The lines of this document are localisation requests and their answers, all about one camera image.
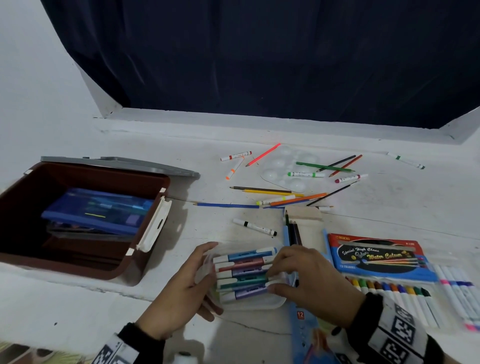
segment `blue pencil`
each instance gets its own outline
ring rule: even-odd
[[[207,202],[196,202],[194,205],[197,206],[210,206],[210,207],[240,207],[240,208],[260,208],[258,205],[235,205],[235,204],[209,204]]]

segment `finger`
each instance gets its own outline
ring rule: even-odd
[[[299,264],[297,263],[298,259],[294,256],[289,256],[288,258],[282,259],[277,263],[273,263],[270,269],[267,271],[266,276],[271,277],[277,275],[281,272],[298,272]]]
[[[282,259],[285,259],[289,256],[296,255],[300,252],[304,252],[307,250],[308,250],[307,248],[301,245],[284,246],[282,249],[280,249],[280,251],[275,256],[275,259],[273,260],[272,264],[275,264],[276,262]]]
[[[191,272],[196,272],[205,260],[204,253],[208,252],[212,248],[215,248],[217,245],[218,242],[208,242],[197,246],[193,253],[187,258],[185,263],[183,263],[181,269],[187,269]]]
[[[269,293],[276,294],[277,296],[285,297],[289,301],[297,302],[297,296],[299,290],[293,288],[285,283],[271,284],[267,287]]]
[[[217,315],[223,314],[223,308],[218,307],[216,304],[212,302],[210,298],[207,296],[204,297],[204,305],[206,305],[211,310],[215,311]]]
[[[207,321],[215,320],[215,316],[206,307],[200,306],[197,313]]]
[[[208,290],[215,284],[216,275],[214,273],[207,274],[197,285],[190,288],[193,292],[193,299],[201,302],[204,300]]]

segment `hand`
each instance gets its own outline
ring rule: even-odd
[[[365,300],[363,293],[315,249],[299,245],[283,247],[273,260],[267,276],[280,272],[298,272],[299,286],[294,288],[278,283],[268,286],[268,291],[286,297],[333,325],[350,327]]]
[[[213,314],[202,305],[204,300],[218,314],[223,310],[215,306],[205,295],[216,282],[214,272],[205,276],[197,285],[195,273],[204,262],[204,253],[217,246],[217,242],[199,245],[168,281],[165,288],[137,320],[137,326],[154,339],[167,339],[171,333],[189,322],[198,313],[207,321]]]

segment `green pencil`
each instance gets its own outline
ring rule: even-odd
[[[354,170],[349,170],[348,168],[322,166],[321,164],[311,164],[311,163],[304,163],[304,162],[297,162],[297,164],[301,166],[307,166],[307,167],[323,168],[324,170],[339,170],[341,172],[355,172]]]

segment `storage box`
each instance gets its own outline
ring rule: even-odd
[[[42,160],[0,194],[0,262],[126,285],[135,285],[142,278],[170,210],[171,202],[164,198],[170,178],[162,172],[198,176],[123,158]],[[69,187],[134,195],[154,203],[131,242],[59,238],[47,233],[48,221],[40,215]]]

